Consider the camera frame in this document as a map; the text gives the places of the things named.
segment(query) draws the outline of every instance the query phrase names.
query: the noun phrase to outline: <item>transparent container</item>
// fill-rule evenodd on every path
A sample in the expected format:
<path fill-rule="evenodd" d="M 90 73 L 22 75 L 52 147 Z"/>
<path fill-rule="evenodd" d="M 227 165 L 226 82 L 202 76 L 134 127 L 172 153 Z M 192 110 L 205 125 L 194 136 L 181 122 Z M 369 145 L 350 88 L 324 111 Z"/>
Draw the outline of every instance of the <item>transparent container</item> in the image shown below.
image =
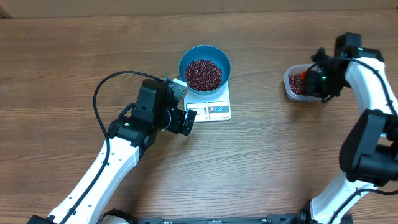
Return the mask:
<path fill-rule="evenodd" d="M 286 90 L 286 96 L 288 99 L 296 102 L 305 102 L 305 101 L 314 101 L 314 100 L 321 100 L 321 98 L 318 97 L 313 97 L 313 96 L 302 96 L 302 95 L 297 95 L 292 90 L 290 89 L 289 85 L 289 76 L 291 75 L 297 75 L 301 74 L 311 66 L 312 64 L 306 64 L 306 65 L 294 65 L 291 66 L 285 73 L 285 90 Z"/>

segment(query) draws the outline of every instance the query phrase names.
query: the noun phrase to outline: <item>blue bowl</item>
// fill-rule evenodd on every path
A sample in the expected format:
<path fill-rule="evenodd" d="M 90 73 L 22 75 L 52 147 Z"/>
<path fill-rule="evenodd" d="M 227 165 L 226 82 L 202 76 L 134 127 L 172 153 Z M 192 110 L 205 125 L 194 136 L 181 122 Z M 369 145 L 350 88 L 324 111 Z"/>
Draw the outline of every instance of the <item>blue bowl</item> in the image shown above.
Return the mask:
<path fill-rule="evenodd" d="M 216 93 L 220 88 L 228 81 L 229 77 L 231 76 L 231 62 L 229 61 L 226 54 L 210 45 L 199 45 L 196 46 L 189 51 L 187 51 L 180 60 L 180 65 L 178 66 L 178 72 L 180 73 L 180 79 L 184 82 L 187 82 L 185 79 L 185 71 L 188 68 L 189 64 L 194 60 L 199 59 L 210 59 L 213 63 L 215 63 L 221 71 L 223 71 L 223 82 L 221 83 L 220 87 L 212 91 L 198 91 L 190 88 L 190 91 L 199 94 L 199 95 L 210 95 Z"/>

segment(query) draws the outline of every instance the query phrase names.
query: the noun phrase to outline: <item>scale label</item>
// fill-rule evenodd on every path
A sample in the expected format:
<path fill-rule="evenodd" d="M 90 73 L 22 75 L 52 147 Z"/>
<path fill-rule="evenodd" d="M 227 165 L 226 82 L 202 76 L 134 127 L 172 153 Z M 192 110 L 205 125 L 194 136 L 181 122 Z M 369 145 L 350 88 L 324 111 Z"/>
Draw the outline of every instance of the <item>scale label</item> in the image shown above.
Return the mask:
<path fill-rule="evenodd" d="M 209 118 L 227 118 L 229 117 L 229 105 L 227 101 L 209 102 Z"/>

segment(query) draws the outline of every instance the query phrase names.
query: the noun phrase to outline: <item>bowl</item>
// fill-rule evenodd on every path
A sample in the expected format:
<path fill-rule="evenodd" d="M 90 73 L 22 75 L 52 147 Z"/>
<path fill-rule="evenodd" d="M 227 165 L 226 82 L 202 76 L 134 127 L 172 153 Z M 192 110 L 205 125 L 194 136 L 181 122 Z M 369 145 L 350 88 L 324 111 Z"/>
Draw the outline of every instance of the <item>bowl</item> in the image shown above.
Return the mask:
<path fill-rule="evenodd" d="M 313 97 L 313 96 L 303 96 L 303 95 L 297 95 L 295 94 L 291 89 L 289 85 L 289 76 L 291 75 L 297 75 L 301 74 L 302 72 L 307 71 L 307 69 L 311 66 L 312 64 L 306 64 L 306 65 L 294 65 L 291 66 L 285 73 L 285 90 L 286 90 L 286 95 L 287 98 L 296 101 L 296 102 L 306 102 L 306 101 L 314 101 L 314 100 L 321 100 L 321 98 L 318 97 Z"/>
<path fill-rule="evenodd" d="M 180 79 L 182 81 L 187 82 L 187 79 L 185 78 L 185 71 L 188 68 L 189 64 L 192 61 L 199 59 L 205 59 L 205 60 L 210 59 L 214 64 L 216 64 L 221 69 L 221 71 L 223 71 L 223 77 L 222 77 L 223 82 L 217 89 L 211 91 L 198 91 L 194 90 L 193 88 L 189 89 L 190 91 L 199 95 L 214 94 L 221 89 L 221 87 L 228 81 L 229 77 L 231 76 L 231 62 L 229 61 L 229 58 L 222 50 L 214 46 L 210 45 L 196 46 L 188 50 L 180 60 L 180 65 L 178 66 L 178 72 L 180 74 Z"/>

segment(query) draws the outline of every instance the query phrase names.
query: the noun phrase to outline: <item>digital scale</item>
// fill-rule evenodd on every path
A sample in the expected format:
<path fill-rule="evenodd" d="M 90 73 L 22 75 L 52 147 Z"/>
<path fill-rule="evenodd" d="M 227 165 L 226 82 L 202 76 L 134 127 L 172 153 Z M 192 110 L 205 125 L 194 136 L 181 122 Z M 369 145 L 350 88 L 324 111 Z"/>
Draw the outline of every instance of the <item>digital scale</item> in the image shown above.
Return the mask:
<path fill-rule="evenodd" d="M 194 122 L 229 121 L 231 102 L 228 82 L 216 93 L 210 95 L 199 95 L 188 90 L 184 98 L 184 108 L 197 112 Z"/>

